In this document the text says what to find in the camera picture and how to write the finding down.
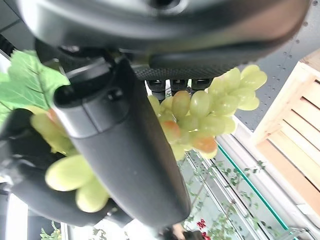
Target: grape leaf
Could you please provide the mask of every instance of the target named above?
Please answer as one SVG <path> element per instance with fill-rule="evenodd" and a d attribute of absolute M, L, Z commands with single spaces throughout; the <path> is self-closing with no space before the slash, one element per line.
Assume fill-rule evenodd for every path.
<path fill-rule="evenodd" d="M 42 65 L 32 51 L 12 54 L 8 76 L 10 81 L 0 82 L 0 102 L 44 110 L 51 107 L 55 90 L 70 84 L 61 73 Z"/>
<path fill-rule="evenodd" d="M 0 83 L 7 83 L 9 81 L 10 79 L 8 74 L 0 72 Z M 23 107 L 21 104 L 12 104 L 10 102 L 0 100 L 0 125 L 7 119 L 9 113 L 13 109 L 21 107 Z"/>

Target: wooden crate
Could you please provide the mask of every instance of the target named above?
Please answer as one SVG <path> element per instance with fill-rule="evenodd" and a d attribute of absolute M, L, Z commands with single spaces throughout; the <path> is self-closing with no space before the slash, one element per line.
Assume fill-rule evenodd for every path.
<path fill-rule="evenodd" d="M 320 49 L 296 64 L 251 140 L 320 215 Z"/>

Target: green shelf edge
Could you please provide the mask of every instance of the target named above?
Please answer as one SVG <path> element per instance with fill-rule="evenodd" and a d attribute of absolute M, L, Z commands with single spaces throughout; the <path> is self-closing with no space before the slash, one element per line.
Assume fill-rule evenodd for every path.
<path fill-rule="evenodd" d="M 254 186 L 254 184 L 250 181 L 249 178 L 244 174 L 244 172 L 238 167 L 238 165 L 232 160 L 232 158 L 226 153 L 226 151 L 221 147 L 219 143 L 217 143 L 218 148 L 223 153 L 223 155 L 229 160 L 229 162 L 236 168 L 243 179 L 249 184 L 249 186 L 253 189 L 253 191 L 258 195 L 258 197 L 261 199 L 261 201 L 266 205 L 266 207 L 269 209 L 269 211 L 272 213 L 272 215 L 275 217 L 275 219 L 280 223 L 280 225 L 283 227 L 284 230 L 289 230 L 289 227 L 287 224 L 281 219 L 281 217 L 276 213 L 276 211 L 273 209 L 273 207 L 268 203 L 268 201 L 262 196 L 262 194 L 259 192 L 259 190 Z"/>

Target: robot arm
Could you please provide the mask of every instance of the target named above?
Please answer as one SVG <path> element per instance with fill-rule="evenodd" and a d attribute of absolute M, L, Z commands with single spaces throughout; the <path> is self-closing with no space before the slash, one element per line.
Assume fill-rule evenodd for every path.
<path fill-rule="evenodd" d="M 210 79 L 277 49 L 300 28 L 309 0 L 17 0 L 46 63 L 59 59 L 70 86 L 58 88 L 55 110 L 69 137 L 123 214 L 155 228 L 184 220 L 191 204 L 172 150 L 148 102 L 144 81 L 159 100 L 207 88 Z M 44 184 L 56 156 L 29 123 L 13 115 L 0 139 L 0 166 L 16 177 L 12 191 L 44 216 L 83 226 L 108 215 L 86 214 Z M 26 138 L 21 133 L 27 132 Z M 39 153 L 20 148 L 38 144 Z M 46 165 L 38 162 L 42 156 Z M 30 193 L 41 196 L 35 201 Z M 45 202 L 66 208 L 49 209 Z"/>

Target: grape cluster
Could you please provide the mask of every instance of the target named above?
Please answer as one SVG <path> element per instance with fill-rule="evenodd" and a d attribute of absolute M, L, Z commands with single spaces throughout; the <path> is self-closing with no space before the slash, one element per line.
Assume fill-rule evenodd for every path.
<path fill-rule="evenodd" d="M 109 194 L 86 159 L 73 146 L 55 112 L 52 109 L 46 112 L 35 106 L 27 109 L 34 113 L 31 117 L 32 127 L 42 135 L 53 152 L 66 156 L 47 169 L 47 185 L 62 192 L 76 190 L 76 205 L 84 212 L 94 213 L 101 210 L 106 205 Z"/>
<path fill-rule="evenodd" d="M 259 106 L 255 90 L 266 81 L 267 75 L 257 65 L 249 65 L 241 73 L 234 68 L 214 78 L 206 91 L 197 91 L 191 98 L 187 91 L 179 91 L 160 104 L 156 97 L 148 96 L 175 159 L 183 159 L 185 151 L 191 149 L 204 158 L 213 158 L 217 154 L 215 137 L 235 131 L 236 123 L 231 116 L 237 108 L 254 110 Z M 55 112 L 35 106 L 26 108 L 34 113 L 32 127 L 53 152 L 66 156 L 47 169 L 48 186 L 63 192 L 76 190 L 75 202 L 84 212 L 101 210 L 109 194 L 72 144 Z"/>
<path fill-rule="evenodd" d="M 149 95 L 175 159 L 183 159 L 185 151 L 191 149 L 204 158 L 215 157 L 215 137 L 236 130 L 232 115 L 237 109 L 251 111 L 259 106 L 255 90 L 267 78 L 257 65 L 249 65 L 242 72 L 235 67 L 215 77 L 208 89 L 197 91 L 192 97 L 187 91 L 178 91 L 160 104 Z"/>

